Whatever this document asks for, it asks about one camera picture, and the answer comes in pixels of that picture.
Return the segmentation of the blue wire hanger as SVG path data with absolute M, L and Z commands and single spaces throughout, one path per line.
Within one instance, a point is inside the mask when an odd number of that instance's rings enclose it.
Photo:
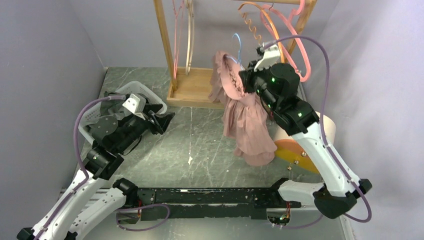
M 241 55 L 243 46 L 242 46 L 240 35 L 237 32 L 235 32 L 232 35 L 232 38 L 233 39 L 235 38 L 238 42 L 237 58 L 235 58 L 232 55 L 227 55 L 226 58 L 232 60 L 234 63 L 237 63 L 240 66 L 240 68 L 244 70 L 245 68 L 243 67 L 243 64 L 242 64 L 242 55 Z

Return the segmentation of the pink pleated skirt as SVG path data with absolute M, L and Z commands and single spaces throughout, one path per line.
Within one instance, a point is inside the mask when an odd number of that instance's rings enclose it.
M 250 166 L 269 164 L 277 146 L 270 137 L 266 125 L 268 114 L 259 97 L 245 92 L 239 75 L 242 67 L 230 54 L 217 51 L 211 61 L 213 70 L 208 99 L 224 106 L 223 135 L 235 140 L 234 155 L 242 157 Z

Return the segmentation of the grey skirt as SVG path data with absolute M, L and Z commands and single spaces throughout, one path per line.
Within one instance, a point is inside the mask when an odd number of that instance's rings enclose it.
M 108 101 L 103 101 L 100 103 L 100 116 L 113 116 L 115 117 L 118 121 L 121 121 L 125 118 L 127 118 L 128 116 L 131 115 L 131 113 L 123 107 L 123 103 L 125 101 L 124 100 L 108 100 Z

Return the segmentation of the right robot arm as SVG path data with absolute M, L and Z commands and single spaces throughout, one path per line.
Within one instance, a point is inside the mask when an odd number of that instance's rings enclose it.
M 276 63 L 263 70 L 249 67 L 238 75 L 244 92 L 259 96 L 273 120 L 301 146 L 323 179 L 322 183 L 287 179 L 270 193 L 270 202 L 275 207 L 287 202 L 315 205 L 329 219 L 346 215 L 372 184 L 354 174 L 327 141 L 323 120 L 308 102 L 297 96 L 300 77 L 294 68 Z

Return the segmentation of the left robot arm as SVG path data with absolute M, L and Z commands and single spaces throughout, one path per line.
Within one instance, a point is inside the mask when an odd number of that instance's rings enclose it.
M 54 207 L 35 226 L 22 228 L 16 238 L 82 240 L 111 213 L 144 209 L 138 186 L 125 178 L 116 180 L 102 198 L 87 209 L 83 208 L 122 164 L 122 152 L 130 142 L 141 137 L 146 130 L 163 134 L 174 116 L 173 112 L 159 114 L 151 110 L 140 118 L 135 113 L 134 117 L 139 123 L 124 138 L 114 139 L 112 145 L 107 147 L 95 143 L 85 159 L 78 159 L 80 170 Z

